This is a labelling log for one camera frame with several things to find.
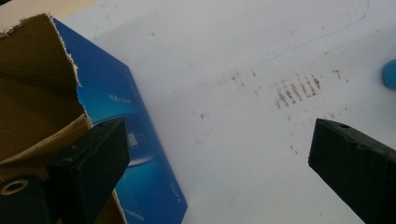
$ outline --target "metal ring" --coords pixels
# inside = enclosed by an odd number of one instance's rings
[[[18,185],[18,187],[15,189],[10,189],[10,187],[15,186],[15,185]],[[27,180],[24,180],[24,179],[14,180],[11,183],[5,185],[0,190],[0,194],[8,196],[8,195],[17,193],[17,192],[25,189],[28,185],[29,185],[29,181],[27,181]]]

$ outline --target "blue box side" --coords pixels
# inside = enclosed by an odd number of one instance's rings
[[[128,223],[181,223],[186,201],[128,66],[61,22],[54,23],[78,67],[78,99],[92,122],[126,118],[131,163],[116,192]]]

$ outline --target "black plastic part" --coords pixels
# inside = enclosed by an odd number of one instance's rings
[[[47,165],[63,224],[93,223],[129,162],[124,119],[94,126]]]
[[[395,150],[345,124],[317,119],[308,163],[365,223],[396,223]]]
[[[0,185],[0,223],[50,224],[55,221],[37,176],[22,176]]]

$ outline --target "blue round object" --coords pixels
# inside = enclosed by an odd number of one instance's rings
[[[396,90],[396,59],[385,64],[383,77],[385,85]]]

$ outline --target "cardboard box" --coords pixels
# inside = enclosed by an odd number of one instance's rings
[[[47,14],[0,34],[0,49],[0,182],[45,179],[53,155],[124,116],[131,162],[115,190],[124,221],[181,222],[187,204],[125,64]]]

